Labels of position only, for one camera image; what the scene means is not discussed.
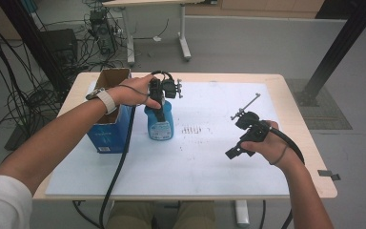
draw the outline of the table leg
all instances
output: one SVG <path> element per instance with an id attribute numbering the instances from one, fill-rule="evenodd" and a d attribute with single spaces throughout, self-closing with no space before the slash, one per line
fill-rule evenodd
<path id="1" fill-rule="evenodd" d="M 120 9 L 121 9 L 121 15 L 123 16 L 124 31 L 127 36 L 127 62 L 129 63 L 130 66 L 132 66 L 135 63 L 135 56 L 133 51 L 133 38 L 132 35 L 130 34 L 126 8 L 120 8 Z"/>
<path id="2" fill-rule="evenodd" d="M 186 37 L 185 37 L 185 14 L 186 14 L 186 7 L 184 4 L 180 5 L 180 32 L 178 33 L 180 46 L 182 47 L 183 56 L 186 60 L 190 60 L 192 55 L 189 51 L 189 46 L 187 45 Z"/>
<path id="3" fill-rule="evenodd" d="M 246 200 L 235 200 L 234 209 L 236 213 L 236 223 L 239 227 L 249 227 L 248 203 Z"/>

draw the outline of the black pole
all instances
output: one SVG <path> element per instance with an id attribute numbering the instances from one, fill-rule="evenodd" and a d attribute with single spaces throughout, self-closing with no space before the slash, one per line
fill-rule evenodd
<path id="1" fill-rule="evenodd" d="M 355 11 L 341 29 L 331 48 L 326 52 L 304 90 L 300 93 L 295 93 L 295 99 L 299 105 L 317 105 L 316 96 L 319 91 L 365 28 L 366 0 L 360 1 Z"/>
<path id="2" fill-rule="evenodd" d="M 23 7 L 21 0 L 0 0 L 0 6 L 22 37 L 23 42 L 28 46 L 30 53 L 46 74 L 53 88 L 58 92 L 59 102 L 63 102 L 71 84 L 64 77 L 58 63 L 44 44 L 40 30 Z"/>

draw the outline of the white sleeve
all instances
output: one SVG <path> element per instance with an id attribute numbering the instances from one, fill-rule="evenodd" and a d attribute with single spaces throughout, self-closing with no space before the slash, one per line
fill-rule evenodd
<path id="1" fill-rule="evenodd" d="M 0 176 L 0 228 L 30 228 L 31 203 L 31 191 L 25 184 Z"/>

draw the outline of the cardboard box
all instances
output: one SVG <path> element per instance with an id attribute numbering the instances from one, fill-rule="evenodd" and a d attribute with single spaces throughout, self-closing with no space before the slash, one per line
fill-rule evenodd
<path id="1" fill-rule="evenodd" d="M 126 78 L 131 78 L 130 69 L 103 70 L 97 79 L 95 89 L 112 88 Z M 88 131 L 88 137 L 98 153 L 123 153 L 130 124 L 131 109 L 128 106 L 118 105 L 113 113 L 105 114 Z"/>

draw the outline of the wooden table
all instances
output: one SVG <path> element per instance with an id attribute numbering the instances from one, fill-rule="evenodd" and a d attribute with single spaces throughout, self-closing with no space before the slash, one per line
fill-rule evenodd
<path id="1" fill-rule="evenodd" d="M 273 102 L 273 106 L 276 115 L 279 119 L 280 129 L 288 135 L 299 147 L 304 155 L 306 161 L 306 167 L 311 173 L 312 179 L 315 184 L 315 188 L 321 198 L 334 198 L 337 195 L 337 190 L 330 177 L 321 177 L 318 174 L 318 170 L 326 170 L 326 166 L 319 154 L 318 149 L 315 146 L 314 140 L 297 108 L 293 96 L 284 80 L 279 74 L 246 74 L 246 73 L 171 73 L 172 76 L 183 80 L 183 94 L 185 82 L 217 82 L 217 83 L 254 83 L 264 84 L 267 87 L 270 98 Z M 93 81 L 98 77 L 99 73 L 81 73 L 76 78 L 71 91 L 61 108 L 60 114 L 69 111 L 78 104 L 84 102 L 84 95 L 87 93 L 87 89 Z M 132 73 L 132 77 L 142 77 L 146 73 Z M 51 175 L 48 176 L 38 188 L 34 195 L 35 199 L 75 199 L 75 195 L 46 195 Z M 287 198 L 288 195 L 186 195 L 186 196 L 164 196 L 164 195 L 148 195 L 148 196 L 125 196 L 115 195 L 112 198 L 118 199 L 215 199 L 215 200 L 236 200 L 236 204 L 240 203 L 240 206 L 246 207 L 246 200 L 243 199 L 256 199 L 256 198 Z M 101 199 L 103 195 L 80 195 L 78 199 Z M 237 214 L 241 214 L 243 208 L 238 208 L 236 205 Z"/>
<path id="2" fill-rule="evenodd" d="M 199 3 L 204 0 L 116 0 L 110 2 L 104 2 L 103 6 L 107 8 L 119 8 L 121 10 L 124 22 L 124 30 L 127 36 L 127 61 L 130 66 L 135 63 L 134 48 L 133 48 L 133 38 L 129 29 L 128 13 L 126 11 L 127 7 L 137 7 L 137 6 L 153 6 L 153 5 L 180 5 L 180 32 L 178 33 L 180 46 L 182 48 L 183 56 L 186 60 L 190 60 L 192 55 L 190 54 L 189 46 L 187 45 L 185 36 L 185 14 L 186 8 L 185 4 L 188 3 Z"/>

